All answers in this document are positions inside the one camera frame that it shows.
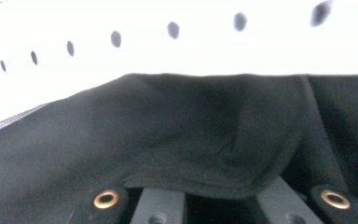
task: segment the brass grommet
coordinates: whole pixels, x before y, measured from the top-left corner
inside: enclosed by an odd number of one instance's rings
[[[337,197],[340,202],[336,202],[330,197]],[[338,209],[348,209],[351,207],[350,201],[348,201],[345,196],[329,189],[325,189],[324,191],[322,191],[321,198],[329,205]]]
[[[106,190],[97,195],[94,205],[97,208],[105,209],[114,206],[118,202],[118,194],[114,190]]]

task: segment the black cloth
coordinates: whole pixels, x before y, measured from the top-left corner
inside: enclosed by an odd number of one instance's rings
[[[51,103],[0,131],[0,223],[65,223],[87,192],[108,185],[243,199],[297,151],[304,183],[345,189],[338,165],[358,152],[331,147],[330,128],[341,127],[329,116],[341,114],[324,107],[342,106],[354,123],[358,114],[324,89],[357,94],[351,83],[358,77],[132,74]],[[315,148],[331,175],[318,175]]]
[[[342,197],[348,200],[349,208],[342,209],[336,208],[325,202],[321,194],[325,190],[330,190],[335,193],[338,193]],[[311,197],[315,205],[319,208],[319,210],[323,213],[325,217],[324,223],[334,223],[334,224],[350,224],[350,223],[358,223],[358,199],[345,192],[342,189],[337,189],[328,185],[316,186],[311,190]],[[336,198],[336,202],[342,203],[339,198]]]

